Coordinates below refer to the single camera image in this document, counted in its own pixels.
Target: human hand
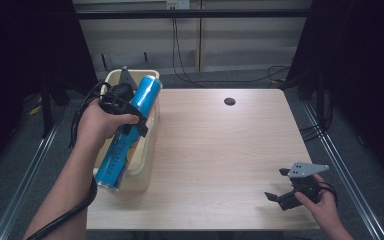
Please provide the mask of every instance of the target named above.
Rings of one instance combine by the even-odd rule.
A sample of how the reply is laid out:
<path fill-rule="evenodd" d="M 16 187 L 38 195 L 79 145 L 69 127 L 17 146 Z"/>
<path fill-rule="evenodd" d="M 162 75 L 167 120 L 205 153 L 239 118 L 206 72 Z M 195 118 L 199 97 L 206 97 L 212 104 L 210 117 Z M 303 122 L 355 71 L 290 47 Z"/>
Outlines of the human hand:
<path fill-rule="evenodd" d="M 322 183 L 324 179 L 319 174 L 313 176 L 321 186 L 324 185 Z M 313 203 L 303 193 L 295 192 L 294 195 L 311 212 L 321 230 L 328 234 L 331 239 L 352 239 L 339 218 L 335 197 L 331 192 L 321 190 L 320 202 L 318 203 Z"/>
<path fill-rule="evenodd" d="M 139 117 L 132 114 L 113 115 L 104 112 L 99 100 L 89 103 L 80 119 L 77 131 L 77 143 L 89 144 L 101 148 L 105 140 L 112 137 L 123 124 L 136 124 Z"/>

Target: human arm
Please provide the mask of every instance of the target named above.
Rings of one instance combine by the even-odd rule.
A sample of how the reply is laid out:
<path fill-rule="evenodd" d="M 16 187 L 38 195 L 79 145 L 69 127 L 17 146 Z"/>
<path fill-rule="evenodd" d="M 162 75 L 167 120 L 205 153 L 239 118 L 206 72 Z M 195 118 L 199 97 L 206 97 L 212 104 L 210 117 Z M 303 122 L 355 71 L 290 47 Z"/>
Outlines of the human arm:
<path fill-rule="evenodd" d="M 315 174 L 317 182 L 324 182 L 323 178 Z M 295 197 L 300 201 L 313 215 L 314 220 L 319 224 L 321 230 L 325 232 L 332 240 L 352 240 L 353 237 L 341 222 L 336 208 L 336 202 L 333 194 L 326 190 L 320 191 L 320 202 L 313 203 L 307 196 L 300 192 L 295 193 Z"/>
<path fill-rule="evenodd" d="M 106 139 L 123 124 L 135 124 L 134 115 L 110 115 L 92 101 L 80 119 L 77 142 L 52 189 L 33 217 L 24 239 L 77 206 L 89 193 L 96 157 Z M 46 236 L 46 239 L 85 239 L 87 211 L 83 210 Z"/>

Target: blue cylinder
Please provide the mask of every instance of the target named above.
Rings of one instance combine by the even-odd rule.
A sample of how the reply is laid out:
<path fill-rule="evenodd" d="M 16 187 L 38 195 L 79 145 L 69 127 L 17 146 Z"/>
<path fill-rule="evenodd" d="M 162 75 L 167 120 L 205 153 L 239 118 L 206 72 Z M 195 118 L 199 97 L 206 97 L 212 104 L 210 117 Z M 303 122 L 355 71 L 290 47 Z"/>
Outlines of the blue cylinder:
<path fill-rule="evenodd" d="M 130 104 L 148 118 L 161 88 L 162 83 L 156 77 L 144 76 Z M 133 126 L 129 134 L 124 134 L 123 127 L 120 126 L 119 133 L 114 136 L 95 175 L 99 187 L 118 190 L 133 158 L 140 138 L 139 131 Z"/>

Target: table surface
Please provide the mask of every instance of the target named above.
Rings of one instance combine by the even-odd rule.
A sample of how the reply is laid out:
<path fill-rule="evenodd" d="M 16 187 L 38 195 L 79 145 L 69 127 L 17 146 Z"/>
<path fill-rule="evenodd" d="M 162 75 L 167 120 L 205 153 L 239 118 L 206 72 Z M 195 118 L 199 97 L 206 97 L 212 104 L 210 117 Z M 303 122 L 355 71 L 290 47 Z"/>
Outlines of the table surface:
<path fill-rule="evenodd" d="M 236 104 L 227 106 L 225 98 Z M 163 89 L 149 188 L 99 190 L 88 229 L 317 229 L 304 207 L 282 211 L 264 192 L 292 190 L 280 168 L 308 162 L 282 91 Z"/>

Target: wall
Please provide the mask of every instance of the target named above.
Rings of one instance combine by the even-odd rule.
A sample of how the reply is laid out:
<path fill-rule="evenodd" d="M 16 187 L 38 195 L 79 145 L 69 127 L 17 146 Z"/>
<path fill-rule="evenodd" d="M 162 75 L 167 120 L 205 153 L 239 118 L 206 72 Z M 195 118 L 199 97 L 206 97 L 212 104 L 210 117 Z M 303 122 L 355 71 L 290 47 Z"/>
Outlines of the wall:
<path fill-rule="evenodd" d="M 77 10 L 166 9 L 165 1 L 74 0 L 74 3 Z M 190 5 L 191 9 L 308 9 L 311 0 L 214 0 L 202 3 L 192 0 Z M 176 20 L 186 72 L 289 66 L 304 24 L 305 18 Z M 154 65 L 161 71 L 172 72 L 172 19 L 81 20 L 81 25 L 97 68 L 102 70 L 100 54 L 104 54 L 110 69 L 121 67 L 119 64 L 125 63 L 126 57 L 136 59 L 130 66 L 152 65 L 143 63 L 143 53 L 146 52 L 149 61 L 160 61 Z M 176 66 L 180 66 L 177 53 L 175 57 Z"/>

